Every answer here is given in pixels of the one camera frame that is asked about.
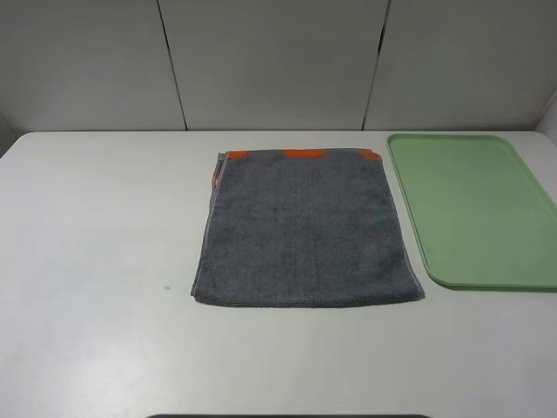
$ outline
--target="white table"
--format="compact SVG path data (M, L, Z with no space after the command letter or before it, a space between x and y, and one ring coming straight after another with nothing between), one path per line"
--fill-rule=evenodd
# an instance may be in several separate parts
M20 138L0 159L0 416L555 417L557 293L456 292L431 281L389 134ZM557 200L557 147L538 133L498 134ZM340 310L193 300L217 153L296 147L384 157L424 300Z

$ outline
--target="orange towel stripe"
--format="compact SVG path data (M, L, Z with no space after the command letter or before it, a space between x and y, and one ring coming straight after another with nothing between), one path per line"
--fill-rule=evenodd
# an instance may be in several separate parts
M381 159L381 156L377 152L373 152L372 150L360 150L359 153L366 158Z
M283 150L288 157L320 157L325 150Z
M247 154L247 151L228 151L228 158L241 158Z

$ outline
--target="towel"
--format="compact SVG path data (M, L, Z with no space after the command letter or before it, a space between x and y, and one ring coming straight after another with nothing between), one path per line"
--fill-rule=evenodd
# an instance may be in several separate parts
M218 155L191 290L226 307L359 307L424 293L371 150Z

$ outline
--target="plastic tray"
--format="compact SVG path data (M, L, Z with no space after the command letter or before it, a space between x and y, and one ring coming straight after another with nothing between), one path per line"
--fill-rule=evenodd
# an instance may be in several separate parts
M387 143L434 280L557 289L557 207L505 139L397 134Z

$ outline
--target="gray towel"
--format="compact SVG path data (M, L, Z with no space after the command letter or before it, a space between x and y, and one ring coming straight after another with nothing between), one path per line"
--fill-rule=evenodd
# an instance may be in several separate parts
M213 184L191 290L198 302L358 307L423 298L374 152L228 152Z

